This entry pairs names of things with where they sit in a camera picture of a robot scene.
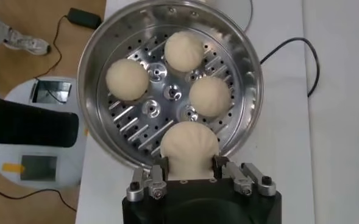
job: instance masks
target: screw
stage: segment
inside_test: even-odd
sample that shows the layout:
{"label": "screw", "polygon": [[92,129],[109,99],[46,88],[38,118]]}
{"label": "screw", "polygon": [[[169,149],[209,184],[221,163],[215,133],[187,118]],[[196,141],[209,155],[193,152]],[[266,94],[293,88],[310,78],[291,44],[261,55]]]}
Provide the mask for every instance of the screw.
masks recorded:
{"label": "screw", "polygon": [[131,182],[129,185],[129,189],[131,191],[137,191],[140,188],[140,184],[138,182]]}
{"label": "screw", "polygon": [[250,196],[250,195],[252,194],[252,191],[251,191],[248,187],[245,187],[245,188],[243,189],[243,194],[244,194],[245,196]]}
{"label": "screw", "polygon": [[160,199],[162,196],[163,196],[163,192],[161,189],[154,190],[154,198],[155,199]]}
{"label": "screw", "polygon": [[266,186],[270,186],[272,183],[272,179],[269,176],[263,176],[262,177],[262,184]]}

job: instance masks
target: power adapter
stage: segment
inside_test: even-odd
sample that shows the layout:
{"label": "power adapter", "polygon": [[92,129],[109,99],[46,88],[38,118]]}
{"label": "power adapter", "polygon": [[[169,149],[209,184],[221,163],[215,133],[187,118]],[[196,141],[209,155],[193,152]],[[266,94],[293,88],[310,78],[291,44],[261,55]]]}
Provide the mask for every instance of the power adapter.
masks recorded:
{"label": "power adapter", "polygon": [[69,9],[67,19],[73,24],[88,27],[94,30],[102,23],[99,15],[75,8]]}

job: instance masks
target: metal bracket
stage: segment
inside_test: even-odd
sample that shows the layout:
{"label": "metal bracket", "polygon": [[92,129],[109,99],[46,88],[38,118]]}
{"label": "metal bracket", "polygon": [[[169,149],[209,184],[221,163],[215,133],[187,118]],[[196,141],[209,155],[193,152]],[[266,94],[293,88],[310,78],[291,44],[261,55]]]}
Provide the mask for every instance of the metal bracket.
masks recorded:
{"label": "metal bracket", "polygon": [[226,163],[226,169],[233,179],[233,190],[245,196],[252,195],[252,180],[245,177],[239,167],[233,162]]}
{"label": "metal bracket", "polygon": [[168,158],[163,157],[155,160],[155,165],[159,165],[162,168],[163,172],[163,180],[168,180],[169,166],[168,166]]}
{"label": "metal bracket", "polygon": [[133,172],[132,182],[126,189],[126,199],[131,202],[141,201],[144,198],[144,170],[137,168]]}
{"label": "metal bracket", "polygon": [[213,168],[213,176],[216,179],[222,178],[222,167],[225,166],[229,162],[229,159],[225,156],[215,155],[211,159],[212,168]]}
{"label": "metal bracket", "polygon": [[155,200],[162,199],[167,194],[167,184],[163,181],[163,170],[159,165],[151,169],[152,181],[148,184],[149,196]]}
{"label": "metal bracket", "polygon": [[277,192],[275,182],[269,176],[264,176],[252,163],[242,163],[241,171],[250,176],[258,187],[259,194],[263,196],[274,196]]}

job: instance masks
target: steamer basket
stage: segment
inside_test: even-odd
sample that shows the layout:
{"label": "steamer basket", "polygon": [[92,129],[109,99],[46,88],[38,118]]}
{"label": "steamer basket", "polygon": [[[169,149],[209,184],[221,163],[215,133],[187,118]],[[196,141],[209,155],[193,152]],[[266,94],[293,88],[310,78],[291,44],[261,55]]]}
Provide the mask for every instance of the steamer basket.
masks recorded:
{"label": "steamer basket", "polygon": [[[175,75],[164,45],[182,30],[203,41],[204,61]],[[120,58],[140,62],[150,75],[147,92],[136,102],[119,101],[106,87],[106,72]],[[231,90],[232,106],[221,117],[203,117],[190,105],[190,87],[203,76],[220,77]],[[199,1],[147,0],[121,9],[95,31],[79,63],[77,94],[99,145],[127,165],[150,169],[165,131],[180,121],[210,127],[220,155],[240,149],[260,114],[263,81],[254,48],[227,16]]]}

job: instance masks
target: screen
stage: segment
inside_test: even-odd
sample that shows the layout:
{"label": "screen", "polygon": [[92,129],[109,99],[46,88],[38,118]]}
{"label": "screen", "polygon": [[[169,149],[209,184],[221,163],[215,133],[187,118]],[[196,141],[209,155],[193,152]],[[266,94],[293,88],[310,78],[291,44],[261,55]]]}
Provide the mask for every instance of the screen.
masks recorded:
{"label": "screen", "polygon": [[55,156],[22,156],[21,180],[55,181],[57,157]]}
{"label": "screen", "polygon": [[67,103],[71,84],[59,81],[38,81],[34,88],[33,103]]}

